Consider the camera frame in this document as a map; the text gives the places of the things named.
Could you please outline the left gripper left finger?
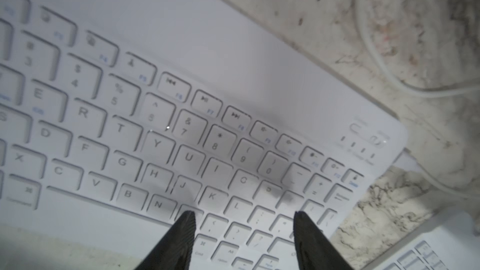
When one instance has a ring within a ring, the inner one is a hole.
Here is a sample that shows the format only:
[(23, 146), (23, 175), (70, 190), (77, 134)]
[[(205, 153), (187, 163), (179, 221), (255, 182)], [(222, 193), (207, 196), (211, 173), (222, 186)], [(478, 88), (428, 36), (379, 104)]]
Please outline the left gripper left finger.
[(188, 270), (195, 232), (195, 213), (183, 212), (135, 270)]

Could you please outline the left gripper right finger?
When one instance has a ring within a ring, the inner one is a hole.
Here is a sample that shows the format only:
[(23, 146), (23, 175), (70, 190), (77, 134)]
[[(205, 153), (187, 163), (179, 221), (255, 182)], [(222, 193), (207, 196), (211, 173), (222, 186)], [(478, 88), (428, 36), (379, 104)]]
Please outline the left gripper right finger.
[(295, 212), (293, 235), (300, 270), (353, 270), (306, 212)]

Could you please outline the white wireless keyboard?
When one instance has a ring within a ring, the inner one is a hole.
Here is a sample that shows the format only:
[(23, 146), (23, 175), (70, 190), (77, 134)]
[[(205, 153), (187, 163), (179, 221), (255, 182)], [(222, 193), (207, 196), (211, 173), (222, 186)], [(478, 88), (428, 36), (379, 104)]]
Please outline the white wireless keyboard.
[(449, 208), (364, 267), (366, 270), (478, 270), (480, 234), (466, 211)]
[(295, 270), (408, 140), (221, 0), (1, 0), (1, 222), (143, 258), (185, 211), (191, 266)]

